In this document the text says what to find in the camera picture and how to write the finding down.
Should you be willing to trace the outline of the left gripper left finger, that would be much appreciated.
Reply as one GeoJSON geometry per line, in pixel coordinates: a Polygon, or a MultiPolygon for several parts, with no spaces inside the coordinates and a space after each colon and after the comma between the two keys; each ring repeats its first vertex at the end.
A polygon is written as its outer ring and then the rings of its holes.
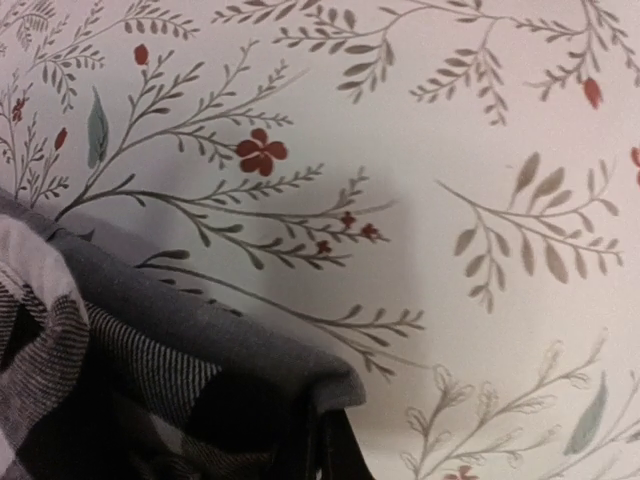
{"type": "Polygon", "coordinates": [[[323,478],[324,419],[310,399],[301,405],[301,423],[296,433],[294,478],[313,480],[323,478]]]}

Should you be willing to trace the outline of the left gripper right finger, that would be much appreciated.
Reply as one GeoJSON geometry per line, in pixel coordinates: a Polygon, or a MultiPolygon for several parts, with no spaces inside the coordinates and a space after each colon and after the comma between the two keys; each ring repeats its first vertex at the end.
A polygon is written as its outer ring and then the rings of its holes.
{"type": "Polygon", "coordinates": [[[374,480],[344,410],[324,414],[324,478],[374,480]]]}

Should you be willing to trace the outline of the grey shirt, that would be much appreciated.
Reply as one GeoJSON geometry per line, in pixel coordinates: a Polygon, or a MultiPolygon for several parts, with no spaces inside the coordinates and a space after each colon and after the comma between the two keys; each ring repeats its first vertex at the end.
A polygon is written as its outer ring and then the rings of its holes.
{"type": "Polygon", "coordinates": [[[319,411],[359,406],[366,391],[344,359],[221,303],[170,287],[1,194],[1,211],[62,254],[85,300],[147,337],[201,360],[268,380],[291,397],[313,394],[319,411]]]}

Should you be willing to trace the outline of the black white plaid shirt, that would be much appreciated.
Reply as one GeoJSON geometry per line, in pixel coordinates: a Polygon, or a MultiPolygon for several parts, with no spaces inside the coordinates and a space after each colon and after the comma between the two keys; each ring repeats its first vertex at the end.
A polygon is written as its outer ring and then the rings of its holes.
{"type": "Polygon", "coordinates": [[[1,219],[5,479],[295,479],[303,400],[86,303],[62,255],[1,219]]]}

